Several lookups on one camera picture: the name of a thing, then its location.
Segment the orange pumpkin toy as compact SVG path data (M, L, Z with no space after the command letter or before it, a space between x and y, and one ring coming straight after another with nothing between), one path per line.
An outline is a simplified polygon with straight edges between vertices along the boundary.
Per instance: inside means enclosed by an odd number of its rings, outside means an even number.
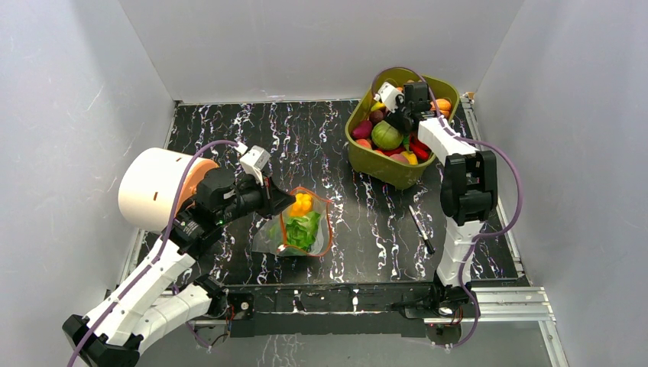
M439 112L442 115L444 115L447 119L450 118L451 111L452 111L452 104L449 100L447 99L435 99L434 101L430 102L431 111Z

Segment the yellow bell pepper toy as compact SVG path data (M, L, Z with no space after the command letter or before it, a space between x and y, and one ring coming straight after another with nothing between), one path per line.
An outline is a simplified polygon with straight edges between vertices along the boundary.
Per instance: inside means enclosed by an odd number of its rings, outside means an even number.
M297 193L296 201L290 208L291 217L305 216L313 211L313 197L308 193Z

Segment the clear zip top bag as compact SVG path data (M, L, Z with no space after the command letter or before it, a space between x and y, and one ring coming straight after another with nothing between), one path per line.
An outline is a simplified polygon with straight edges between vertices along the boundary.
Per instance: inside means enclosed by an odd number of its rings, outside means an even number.
M296 199L254 235L251 250L283 257L322 257L332 246L331 201L305 187L290 192Z

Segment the green lettuce toy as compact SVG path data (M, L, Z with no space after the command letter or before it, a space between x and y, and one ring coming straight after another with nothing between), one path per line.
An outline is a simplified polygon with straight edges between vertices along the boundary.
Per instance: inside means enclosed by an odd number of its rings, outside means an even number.
M322 215L311 212L305 216L280 215L280 245L277 253L285 255L318 255L322 239L319 235Z

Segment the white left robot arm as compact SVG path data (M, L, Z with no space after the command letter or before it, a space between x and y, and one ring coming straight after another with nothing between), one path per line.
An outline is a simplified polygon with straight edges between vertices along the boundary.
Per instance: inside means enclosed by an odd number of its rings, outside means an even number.
M133 366L148 347L187 321L224 315L228 298L212 281L197 281L167 300L160 296L211 249L225 225L251 213L276 216L294 200L269 177L236 179L213 164L131 165L119 187L119 209L129 222L160 237L104 301L64 322L73 347L70 361Z

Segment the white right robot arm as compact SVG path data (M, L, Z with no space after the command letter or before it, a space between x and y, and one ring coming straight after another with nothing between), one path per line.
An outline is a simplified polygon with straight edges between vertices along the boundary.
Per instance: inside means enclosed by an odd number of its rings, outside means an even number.
M451 316L474 298L468 288L469 262L476 237L497 205L497 158L470 145L449 125L427 83L398 88L385 82L375 96L388 110L387 122L403 134L416 134L442 164L446 234L429 305L433 313Z

